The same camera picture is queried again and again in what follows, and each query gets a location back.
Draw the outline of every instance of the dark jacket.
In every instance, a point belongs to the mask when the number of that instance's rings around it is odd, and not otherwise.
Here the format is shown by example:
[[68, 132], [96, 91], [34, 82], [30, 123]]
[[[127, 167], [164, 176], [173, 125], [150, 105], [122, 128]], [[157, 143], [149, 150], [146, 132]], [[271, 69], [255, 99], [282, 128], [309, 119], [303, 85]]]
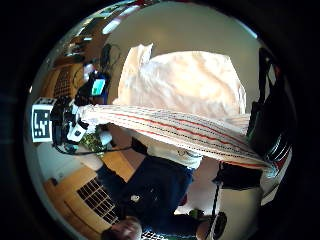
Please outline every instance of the dark jacket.
[[193, 171], [167, 159], [146, 156], [127, 183], [106, 166], [97, 174], [120, 218], [137, 217], [143, 231], [189, 237], [195, 236], [200, 221], [174, 215], [174, 211], [192, 182]]

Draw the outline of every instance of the hand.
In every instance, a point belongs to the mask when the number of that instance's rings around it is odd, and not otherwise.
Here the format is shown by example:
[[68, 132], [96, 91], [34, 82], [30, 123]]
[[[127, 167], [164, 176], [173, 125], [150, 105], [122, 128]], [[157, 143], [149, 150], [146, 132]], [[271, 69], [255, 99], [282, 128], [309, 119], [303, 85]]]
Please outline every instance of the hand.
[[[90, 150], [82, 145], [79, 145], [77, 152], [90, 152]], [[104, 164], [95, 153], [83, 156], [75, 156], [75, 158], [93, 171], [97, 171]]]
[[207, 233], [209, 231], [209, 228], [210, 228], [210, 220], [200, 223], [196, 233], [197, 240], [205, 240]]

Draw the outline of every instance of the qr code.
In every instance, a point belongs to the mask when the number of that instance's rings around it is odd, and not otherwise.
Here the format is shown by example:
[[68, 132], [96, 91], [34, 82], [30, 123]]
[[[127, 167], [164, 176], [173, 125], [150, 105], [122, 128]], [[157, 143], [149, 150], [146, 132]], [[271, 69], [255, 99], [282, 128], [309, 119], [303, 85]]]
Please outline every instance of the qr code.
[[51, 139], [50, 110], [35, 109], [33, 111], [33, 139]]

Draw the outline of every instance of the white wall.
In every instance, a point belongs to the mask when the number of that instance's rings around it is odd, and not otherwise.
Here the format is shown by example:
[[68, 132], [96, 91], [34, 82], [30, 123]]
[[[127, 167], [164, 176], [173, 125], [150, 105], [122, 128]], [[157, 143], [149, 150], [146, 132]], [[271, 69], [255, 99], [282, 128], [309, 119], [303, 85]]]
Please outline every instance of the white wall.
[[82, 167], [73, 156], [61, 154], [52, 148], [51, 143], [41, 143], [37, 153], [44, 181], [54, 178], [59, 182]]

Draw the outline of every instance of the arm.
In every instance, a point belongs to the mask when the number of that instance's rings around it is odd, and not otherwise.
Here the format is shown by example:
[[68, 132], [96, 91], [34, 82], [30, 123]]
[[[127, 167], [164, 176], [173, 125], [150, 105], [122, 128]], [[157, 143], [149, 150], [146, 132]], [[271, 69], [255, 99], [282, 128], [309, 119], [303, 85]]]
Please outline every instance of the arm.
[[[79, 147], [80, 152], [87, 152], [84, 147]], [[107, 189], [112, 200], [116, 200], [118, 194], [126, 185], [126, 182], [115, 171], [109, 169], [106, 164], [96, 155], [76, 156], [85, 166], [97, 173], [98, 180]]]

